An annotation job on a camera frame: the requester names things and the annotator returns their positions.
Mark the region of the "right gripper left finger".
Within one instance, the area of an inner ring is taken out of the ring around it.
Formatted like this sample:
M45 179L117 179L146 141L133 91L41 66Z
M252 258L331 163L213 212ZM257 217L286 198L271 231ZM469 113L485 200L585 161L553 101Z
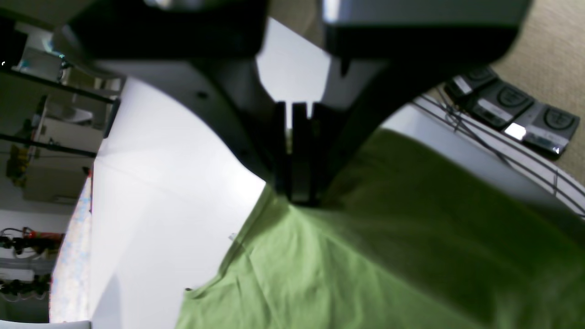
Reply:
M290 196L286 104L269 95L256 56L266 0L162 9L146 0L94 0L54 31L67 59L97 73L134 78L201 119L238 161Z

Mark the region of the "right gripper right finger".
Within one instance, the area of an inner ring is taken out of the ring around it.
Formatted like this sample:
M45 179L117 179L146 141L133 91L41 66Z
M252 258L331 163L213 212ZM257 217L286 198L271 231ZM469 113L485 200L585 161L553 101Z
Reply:
M316 205L373 131L435 85L502 58L530 0L322 0L322 98L292 106L292 201Z

